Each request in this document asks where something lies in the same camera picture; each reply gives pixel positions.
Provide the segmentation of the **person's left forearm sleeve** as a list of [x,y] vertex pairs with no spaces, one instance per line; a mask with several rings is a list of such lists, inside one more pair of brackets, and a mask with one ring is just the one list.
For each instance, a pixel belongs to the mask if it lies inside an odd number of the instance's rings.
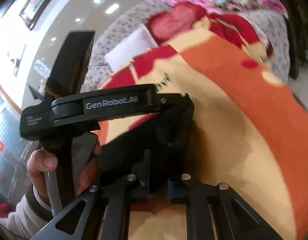
[[0,236],[3,239],[31,239],[52,219],[47,191],[31,185],[16,210],[6,218],[0,218]]

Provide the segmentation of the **person's left hand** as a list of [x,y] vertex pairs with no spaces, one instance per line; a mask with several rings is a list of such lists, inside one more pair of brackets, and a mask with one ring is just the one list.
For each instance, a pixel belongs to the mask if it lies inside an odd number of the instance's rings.
[[[86,167],[81,172],[79,187],[76,191],[77,194],[82,193],[87,187],[90,187],[97,181],[99,170],[96,156],[101,154],[101,146],[99,141],[97,141],[94,146],[93,154],[94,156],[90,159]],[[26,165],[27,172],[31,178],[34,188],[37,190],[38,196],[48,205],[50,204],[50,201],[47,196],[44,173],[55,171],[57,165],[57,157],[49,151],[42,149],[33,151]]]

